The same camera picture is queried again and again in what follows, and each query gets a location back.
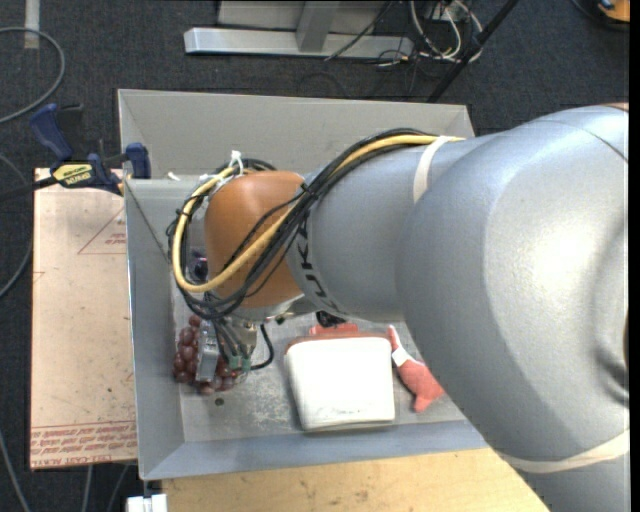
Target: white cable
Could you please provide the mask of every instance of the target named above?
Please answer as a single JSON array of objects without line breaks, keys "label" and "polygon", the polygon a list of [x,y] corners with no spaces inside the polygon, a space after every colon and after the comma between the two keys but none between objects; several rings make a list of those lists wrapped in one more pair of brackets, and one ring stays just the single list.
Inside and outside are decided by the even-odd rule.
[{"label": "white cable", "polygon": [[409,11],[411,12],[411,20],[413,21],[413,25],[415,26],[416,30],[422,36],[422,39],[424,40],[424,42],[427,43],[427,46],[429,46],[429,48],[431,48],[435,53],[437,53],[438,55],[442,56],[443,53],[440,50],[438,50],[438,48],[436,48],[436,46],[433,44],[431,39],[429,39],[427,37],[427,34],[424,33],[424,30],[422,30],[422,26],[420,25],[420,22],[418,21],[418,14],[416,13],[415,0],[411,0],[409,2]]},{"label": "white cable", "polygon": [[[464,5],[464,3],[461,2],[461,0],[454,0],[454,3],[455,5],[459,6],[467,13],[467,15],[471,18],[472,22],[476,26],[476,30],[478,32],[482,32],[483,26],[482,26],[482,23],[480,23],[480,20],[478,19],[478,17],[475,14],[473,14],[473,12],[471,12],[471,10],[466,5]],[[419,55],[421,57],[426,57],[429,59],[436,59],[436,60],[444,60],[447,62],[454,62],[454,63],[459,62],[459,59],[456,59],[455,57],[458,55],[458,53],[460,53],[460,50],[462,49],[462,36],[460,34],[460,30],[458,29],[458,26],[456,25],[455,21],[453,21],[453,17],[451,16],[451,12],[449,9],[450,9],[449,6],[445,7],[444,14],[448,18],[447,22],[451,25],[455,33],[457,46],[456,46],[456,49],[453,51],[442,52],[438,48],[436,48],[436,46],[430,40],[428,40],[424,35],[424,31],[422,30],[422,27],[420,27],[418,23],[417,14],[415,11],[415,3],[411,2],[411,17],[413,18],[413,22],[414,22],[414,25],[416,26],[416,29],[420,32],[423,38],[425,38],[425,42],[427,42],[429,47],[435,53],[438,54],[434,56],[426,52],[419,52]],[[475,62],[476,60],[478,60],[480,55],[482,55],[482,48],[478,51],[478,53],[476,53],[473,57],[469,59],[469,63]]]}]

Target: orange toy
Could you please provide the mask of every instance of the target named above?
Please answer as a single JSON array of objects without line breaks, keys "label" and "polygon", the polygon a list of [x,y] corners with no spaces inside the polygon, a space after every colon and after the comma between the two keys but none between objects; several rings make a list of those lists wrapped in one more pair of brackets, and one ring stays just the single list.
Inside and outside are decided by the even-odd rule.
[{"label": "orange toy", "polygon": [[387,337],[391,342],[391,357],[398,368],[400,379],[416,395],[413,410],[422,412],[431,402],[444,394],[444,389],[438,384],[429,368],[423,362],[416,361],[404,349],[393,325],[387,327]]}]

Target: tape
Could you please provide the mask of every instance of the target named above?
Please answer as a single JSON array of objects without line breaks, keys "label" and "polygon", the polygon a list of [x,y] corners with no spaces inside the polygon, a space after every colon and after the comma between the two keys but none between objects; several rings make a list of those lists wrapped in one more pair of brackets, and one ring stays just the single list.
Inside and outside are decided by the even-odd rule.
[{"label": "tape", "polygon": [[413,202],[417,203],[418,199],[422,197],[429,188],[429,170],[431,169],[431,161],[433,160],[433,156],[436,154],[444,144],[449,142],[454,137],[441,136],[438,137],[434,142],[429,144],[427,148],[422,153],[420,157],[420,162],[418,162],[418,168],[416,169],[416,174],[413,178]]},{"label": "tape", "polygon": [[511,457],[510,455],[505,455],[500,452],[498,452],[498,455],[500,455],[505,462],[513,466],[515,469],[532,474],[548,474],[558,473],[560,471],[570,471],[572,469],[591,466],[598,462],[617,459],[629,451],[630,444],[631,435],[629,429],[627,429],[622,434],[614,437],[606,443],[563,460],[532,461],[518,459],[517,457]]}]

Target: cable bundle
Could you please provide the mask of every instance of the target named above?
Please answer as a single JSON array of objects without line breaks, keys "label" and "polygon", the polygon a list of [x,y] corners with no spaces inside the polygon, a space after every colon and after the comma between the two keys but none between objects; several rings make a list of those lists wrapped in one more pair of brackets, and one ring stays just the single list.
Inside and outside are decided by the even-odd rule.
[{"label": "cable bundle", "polygon": [[[170,247],[170,259],[173,273],[189,308],[198,316],[212,321],[220,321],[225,316],[237,309],[243,300],[257,291],[266,283],[271,273],[277,268],[284,255],[291,247],[295,234],[303,223],[313,206],[347,174],[372,158],[400,148],[415,145],[428,145],[436,140],[436,136],[428,135],[413,129],[394,129],[372,137],[363,139],[340,154],[336,159],[325,166],[322,171],[310,183],[303,184],[300,192],[286,203],[282,203],[265,215],[256,223],[245,237],[244,241],[234,252],[231,260],[224,270],[213,276],[205,283],[195,283],[186,277],[186,231],[191,217],[201,207],[204,199],[219,186],[224,180],[238,176],[240,166],[227,165],[213,174],[210,179],[197,187],[185,201],[182,209],[177,211],[174,222],[167,229]],[[244,167],[250,167],[250,161]],[[268,172],[272,169],[268,164],[261,167]],[[271,215],[279,210],[288,208],[286,214],[280,217],[260,237],[249,243],[257,229]],[[264,276],[266,269],[278,257],[280,261],[270,273]],[[215,289],[228,281],[243,265],[252,258],[257,260],[249,270],[244,283],[230,295],[222,298],[216,295]],[[252,286],[258,284],[258,288],[249,292]],[[204,294],[203,298],[196,298],[193,294]]]}]

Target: cardboard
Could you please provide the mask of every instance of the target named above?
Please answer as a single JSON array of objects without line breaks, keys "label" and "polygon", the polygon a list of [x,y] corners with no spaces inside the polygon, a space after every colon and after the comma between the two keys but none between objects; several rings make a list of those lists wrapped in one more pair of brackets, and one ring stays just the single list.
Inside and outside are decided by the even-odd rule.
[{"label": "cardboard", "polygon": [[107,192],[35,193],[32,469],[137,457],[123,216]]}]

